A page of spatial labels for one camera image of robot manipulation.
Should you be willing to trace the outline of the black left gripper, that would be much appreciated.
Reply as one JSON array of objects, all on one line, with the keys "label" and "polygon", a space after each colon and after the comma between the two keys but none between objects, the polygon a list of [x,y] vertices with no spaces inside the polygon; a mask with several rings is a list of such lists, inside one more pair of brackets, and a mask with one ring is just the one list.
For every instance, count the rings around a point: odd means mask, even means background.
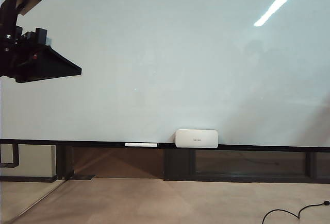
[{"label": "black left gripper", "polygon": [[36,28],[23,33],[15,25],[1,38],[1,76],[18,83],[81,75],[80,66],[46,44],[47,30]]}]

